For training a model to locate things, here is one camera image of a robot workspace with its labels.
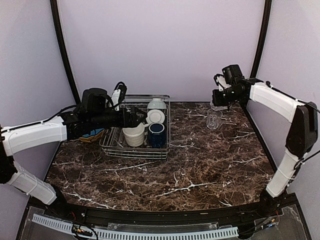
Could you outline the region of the dark blue mug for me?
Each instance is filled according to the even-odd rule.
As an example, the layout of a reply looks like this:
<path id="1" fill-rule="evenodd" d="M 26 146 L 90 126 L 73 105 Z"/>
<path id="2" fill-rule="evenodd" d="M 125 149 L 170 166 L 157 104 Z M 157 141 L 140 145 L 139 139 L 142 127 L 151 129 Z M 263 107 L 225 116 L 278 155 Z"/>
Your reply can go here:
<path id="1" fill-rule="evenodd" d="M 152 123 L 148 127 L 148 142 L 152 148 L 162 148 L 167 143 L 167 130 L 162 123 Z"/>

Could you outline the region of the clear glass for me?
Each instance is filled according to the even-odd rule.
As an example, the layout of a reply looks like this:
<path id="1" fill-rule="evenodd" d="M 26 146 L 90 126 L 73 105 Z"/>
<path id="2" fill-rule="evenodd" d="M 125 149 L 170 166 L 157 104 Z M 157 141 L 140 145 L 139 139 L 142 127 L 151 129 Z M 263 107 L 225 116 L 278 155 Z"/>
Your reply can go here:
<path id="1" fill-rule="evenodd" d="M 223 113 L 221 111 L 209 109 L 207 111 L 206 126 L 211 130 L 218 129 L 221 125 L 222 116 Z"/>

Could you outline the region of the wire metal dish rack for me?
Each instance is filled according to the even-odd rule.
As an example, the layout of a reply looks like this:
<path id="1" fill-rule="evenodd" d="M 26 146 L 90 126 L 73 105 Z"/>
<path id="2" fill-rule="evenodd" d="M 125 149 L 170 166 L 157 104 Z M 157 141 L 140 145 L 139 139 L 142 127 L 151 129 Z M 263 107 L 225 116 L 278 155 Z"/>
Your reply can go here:
<path id="1" fill-rule="evenodd" d="M 171 143 L 171 104 L 169 95 L 129 94 L 120 105 L 147 113 L 136 128 L 113 127 L 99 141 L 110 157 L 128 159 L 166 159 Z"/>

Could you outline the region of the yellow dotted scalloped plate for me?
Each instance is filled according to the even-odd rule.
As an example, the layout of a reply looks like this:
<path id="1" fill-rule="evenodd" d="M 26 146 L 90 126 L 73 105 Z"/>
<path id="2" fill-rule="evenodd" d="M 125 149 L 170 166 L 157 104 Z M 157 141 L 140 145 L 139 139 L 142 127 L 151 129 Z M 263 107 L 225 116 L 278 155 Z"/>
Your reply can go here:
<path id="1" fill-rule="evenodd" d="M 101 131 L 97 134 L 91 134 L 91 135 L 85 134 L 85 135 L 81 136 L 79 138 L 79 140 L 84 143 L 92 143 L 92 142 L 98 141 L 102 137 L 103 133 L 104 132 Z"/>

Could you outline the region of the blue dotted plate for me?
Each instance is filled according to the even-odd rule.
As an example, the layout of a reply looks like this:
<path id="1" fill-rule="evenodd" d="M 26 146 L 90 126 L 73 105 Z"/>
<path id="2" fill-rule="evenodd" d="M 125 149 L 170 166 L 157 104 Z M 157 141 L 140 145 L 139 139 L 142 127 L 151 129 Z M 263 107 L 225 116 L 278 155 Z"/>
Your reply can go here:
<path id="1" fill-rule="evenodd" d="M 91 130 L 90 133 L 84 134 L 81 136 L 83 139 L 92 139 L 92 138 L 99 138 L 104 133 L 104 128 L 98 128 Z"/>

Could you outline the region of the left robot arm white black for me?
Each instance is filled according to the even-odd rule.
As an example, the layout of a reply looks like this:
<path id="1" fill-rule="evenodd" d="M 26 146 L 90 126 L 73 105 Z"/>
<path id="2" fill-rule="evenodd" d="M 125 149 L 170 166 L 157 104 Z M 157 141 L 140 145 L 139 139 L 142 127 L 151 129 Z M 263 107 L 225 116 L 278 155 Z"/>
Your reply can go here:
<path id="1" fill-rule="evenodd" d="M 4 127 L 0 131 L 0 182 L 50 206 L 58 217 L 67 218 L 71 208 L 64 202 L 63 194 L 25 170 L 14 160 L 14 154 L 48 143 L 76 140 L 96 129 L 135 128 L 146 117 L 147 113 L 137 107 L 88 110 L 78 105 L 45 120 Z"/>

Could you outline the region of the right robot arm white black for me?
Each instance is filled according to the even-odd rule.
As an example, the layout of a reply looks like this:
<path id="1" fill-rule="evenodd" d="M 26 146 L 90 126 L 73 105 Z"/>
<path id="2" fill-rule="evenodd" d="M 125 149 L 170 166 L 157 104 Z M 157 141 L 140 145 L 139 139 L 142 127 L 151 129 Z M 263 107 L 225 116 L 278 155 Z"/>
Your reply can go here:
<path id="1" fill-rule="evenodd" d="M 297 177 L 300 168 L 310 159 L 308 155 L 318 140 L 318 109 L 312 102 L 291 97 L 269 82 L 256 78 L 228 80 L 221 74 L 213 77 L 217 89 L 212 92 L 214 106 L 253 102 L 262 106 L 264 123 L 271 128 L 269 136 L 275 143 L 283 141 L 283 158 L 277 160 L 277 170 L 266 186 L 265 194 L 277 199 Z"/>

